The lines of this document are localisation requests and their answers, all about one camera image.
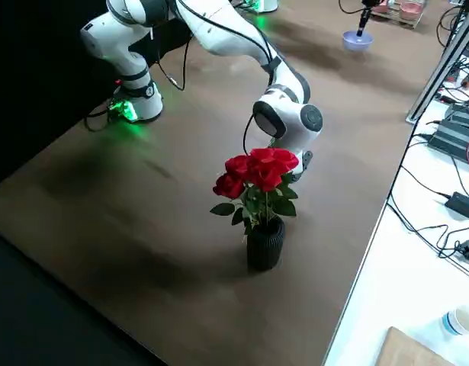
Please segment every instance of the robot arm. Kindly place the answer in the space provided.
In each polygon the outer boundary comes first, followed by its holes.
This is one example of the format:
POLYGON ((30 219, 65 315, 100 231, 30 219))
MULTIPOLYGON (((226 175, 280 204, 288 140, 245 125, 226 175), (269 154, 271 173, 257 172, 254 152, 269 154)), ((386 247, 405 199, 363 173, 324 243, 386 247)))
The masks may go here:
POLYGON ((218 56, 251 56, 270 75, 270 85, 252 113, 256 124, 274 138, 271 146, 288 149, 299 158, 294 174, 301 174, 311 157, 304 149, 323 125, 319 110, 307 104, 307 81, 228 0, 174 0, 172 5, 205 50, 218 56))
POLYGON ((300 177, 311 155, 304 149, 322 129, 322 115, 307 102, 310 88, 268 38, 241 17, 229 0, 107 0, 109 12, 82 28, 82 38, 96 57, 112 62, 123 76, 123 89, 139 119, 151 119, 162 108, 161 95, 144 59, 128 47, 150 27, 171 17, 182 19, 208 52, 218 56, 248 55, 270 75, 270 83, 254 103, 258 126, 273 137, 271 146, 290 150, 300 161, 300 177))

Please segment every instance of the green led light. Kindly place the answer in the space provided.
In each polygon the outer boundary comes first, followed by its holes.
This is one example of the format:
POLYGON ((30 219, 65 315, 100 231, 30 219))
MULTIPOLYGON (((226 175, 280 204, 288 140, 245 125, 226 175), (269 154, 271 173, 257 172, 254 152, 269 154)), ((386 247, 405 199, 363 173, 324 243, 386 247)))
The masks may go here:
POLYGON ((266 17, 256 17, 256 25, 258 26, 259 29, 266 29, 267 26, 267 21, 266 17))
POLYGON ((129 122, 137 120, 137 113, 130 101, 117 101, 111 104, 109 111, 117 111, 118 114, 122 115, 129 122))
POLYGON ((263 9, 265 0, 244 0, 246 5, 248 5, 252 10, 259 11, 263 9))
POLYGON ((122 115, 124 115, 131 122, 137 120, 136 111, 134 110, 134 107, 133 107, 133 105, 131 104, 130 101, 127 101, 124 104, 124 109, 122 111, 122 115))

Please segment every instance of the rose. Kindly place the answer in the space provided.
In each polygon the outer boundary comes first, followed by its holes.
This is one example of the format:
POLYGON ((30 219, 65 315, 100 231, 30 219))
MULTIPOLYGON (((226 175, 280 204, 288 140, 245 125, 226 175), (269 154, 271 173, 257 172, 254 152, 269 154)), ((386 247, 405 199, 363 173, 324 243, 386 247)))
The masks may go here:
POLYGON ((288 150, 278 148, 253 149, 251 157, 271 166, 279 174, 288 173, 298 165, 298 158, 288 150))
POLYGON ((231 175, 237 175, 243 179, 248 175, 249 156, 239 155, 226 161, 226 170, 231 175))
POLYGON ((263 163, 252 159, 249 161, 248 179, 262 192, 273 191, 281 182, 281 174, 273 163, 263 163))
POLYGON ((235 200, 244 191, 243 179, 238 175, 226 173, 217 179, 213 191, 218 196, 224 196, 235 200))

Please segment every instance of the green leaf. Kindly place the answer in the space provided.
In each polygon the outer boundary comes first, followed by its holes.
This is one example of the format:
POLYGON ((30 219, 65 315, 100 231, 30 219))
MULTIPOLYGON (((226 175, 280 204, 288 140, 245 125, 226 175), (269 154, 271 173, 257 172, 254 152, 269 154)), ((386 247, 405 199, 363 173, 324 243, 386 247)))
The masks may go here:
POLYGON ((252 232, 251 220, 244 219, 244 235, 249 235, 252 232))
POLYGON ((273 212, 282 216, 297 216, 297 211, 292 201, 278 200, 273 204, 273 212))
POLYGON ((246 207, 243 208, 243 219, 249 219, 251 217, 251 214, 249 213, 248 209, 246 207))
POLYGON ((241 223, 242 221, 243 221, 243 208, 240 207, 234 213, 233 221, 231 222, 231 224, 234 226, 234 225, 237 225, 238 223, 241 223))
POLYGON ((281 181, 284 182, 286 185, 289 185, 290 183, 293 183, 292 182, 292 176, 293 176, 293 174, 291 172, 287 173, 287 174, 283 174, 281 176, 281 181))
POLYGON ((295 200, 298 198, 298 194, 295 193, 290 187, 287 185, 279 185, 278 189, 281 191, 283 196, 289 200, 295 200))
POLYGON ((233 204, 218 204, 216 207, 214 207, 212 210, 210 210, 211 213, 214 215, 219 215, 219 216, 229 216, 234 212, 236 209, 236 206, 233 204))
POLYGON ((258 191, 258 188, 255 185, 252 185, 251 187, 249 187, 247 191, 248 199, 253 199, 256 196, 257 191, 258 191))
POLYGON ((246 209, 251 213, 251 214, 257 214, 259 211, 259 204, 257 204, 256 201, 247 201, 246 202, 246 209))
POLYGON ((279 189, 275 189, 273 191, 268 192, 268 200, 270 202, 279 200, 280 198, 282 198, 282 196, 281 196, 281 191, 279 189))

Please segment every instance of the tabletop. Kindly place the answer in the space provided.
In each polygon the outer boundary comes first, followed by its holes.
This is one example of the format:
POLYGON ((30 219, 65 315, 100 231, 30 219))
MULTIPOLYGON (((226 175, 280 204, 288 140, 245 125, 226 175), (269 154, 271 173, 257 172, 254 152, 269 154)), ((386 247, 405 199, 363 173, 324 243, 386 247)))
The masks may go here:
MULTIPOLYGON (((431 133, 448 108, 433 101, 413 134, 431 133)), ((397 327, 456 365, 469 366, 469 335, 451 337, 440 326, 449 310, 469 303, 469 261, 461 255, 439 258, 439 247, 452 248, 469 239, 469 219, 449 211, 446 199, 423 186, 446 194, 469 192, 469 166, 419 143, 412 137, 381 211, 367 252, 329 347, 325 366, 374 365, 387 330, 397 327), (401 222, 392 208, 427 240, 401 222)))

